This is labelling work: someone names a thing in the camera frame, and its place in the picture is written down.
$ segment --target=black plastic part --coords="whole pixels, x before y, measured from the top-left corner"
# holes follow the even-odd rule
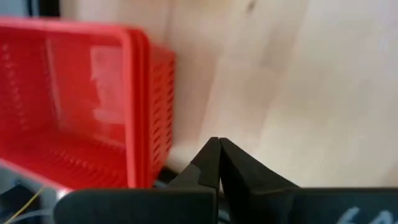
[[[219,176],[227,205],[218,205]],[[225,138],[211,138],[165,185],[75,192],[61,199],[54,218],[57,224],[214,224],[225,205],[237,224],[398,223],[397,189],[301,189]]]
[[[262,209],[256,208],[256,192],[277,192],[284,189],[294,189],[297,186],[272,170],[262,165],[255,158],[244,152],[237,145],[226,138],[220,139],[221,153],[221,181],[224,194],[231,211],[231,223],[254,223],[258,222],[258,214]],[[265,211],[275,210],[279,205],[270,204]]]
[[[210,138],[191,163],[168,187],[210,187],[218,193],[220,188],[221,145],[218,138]]]
[[[155,181],[154,188],[165,188],[168,184],[174,180],[178,176],[178,173],[174,172],[173,170],[163,167],[160,171],[160,174]],[[229,219],[229,206],[225,200],[224,194],[218,194],[218,223],[219,224],[227,224],[230,223]]]
[[[215,200],[206,189],[83,190],[59,201],[54,220],[56,224],[215,223]]]
[[[163,189],[74,192],[59,201],[54,220],[57,224],[215,224],[220,154],[218,138],[211,138]]]

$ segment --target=plastic basket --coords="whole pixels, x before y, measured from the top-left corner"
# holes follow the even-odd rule
[[[66,189],[150,187],[172,141],[174,55],[143,31],[0,19],[0,160]]]

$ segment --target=wooden wall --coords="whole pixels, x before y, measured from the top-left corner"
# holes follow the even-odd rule
[[[302,186],[398,185],[395,0],[63,0],[68,19],[138,25],[178,55],[183,169],[226,136]]]

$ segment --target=yellow wire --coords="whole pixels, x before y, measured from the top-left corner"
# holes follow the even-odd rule
[[[28,202],[26,202],[26,204],[18,212],[16,212],[10,219],[8,219],[4,224],[10,224],[19,214],[21,214],[37,198],[37,196],[39,196],[43,192],[44,189],[45,189],[45,187],[42,187],[40,190],[38,190],[36,192],[36,194],[33,195],[33,197]]]

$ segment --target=wooden surface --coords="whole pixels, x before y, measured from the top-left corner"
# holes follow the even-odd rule
[[[68,19],[139,25],[178,54],[183,169],[226,136],[302,186],[398,185],[398,2],[63,0]]]

